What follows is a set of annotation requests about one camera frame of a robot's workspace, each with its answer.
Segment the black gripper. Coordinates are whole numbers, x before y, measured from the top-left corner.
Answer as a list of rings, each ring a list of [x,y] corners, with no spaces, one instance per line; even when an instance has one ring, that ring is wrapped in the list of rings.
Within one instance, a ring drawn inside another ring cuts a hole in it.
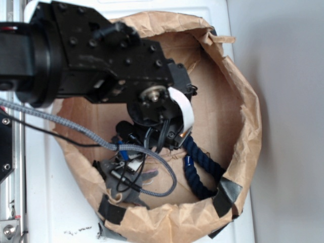
[[[124,143],[146,148],[179,149],[190,134],[194,116],[192,111],[130,111],[132,123],[126,120],[116,125],[116,132]]]

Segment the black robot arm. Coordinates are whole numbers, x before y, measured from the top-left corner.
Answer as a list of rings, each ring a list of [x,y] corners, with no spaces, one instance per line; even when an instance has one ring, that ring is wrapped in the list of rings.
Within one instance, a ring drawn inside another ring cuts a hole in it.
[[[28,22],[1,23],[1,90],[35,108],[71,97],[124,103],[131,132],[151,128],[151,145],[170,150],[194,123],[196,87],[184,65],[124,22],[68,3],[41,2]]]

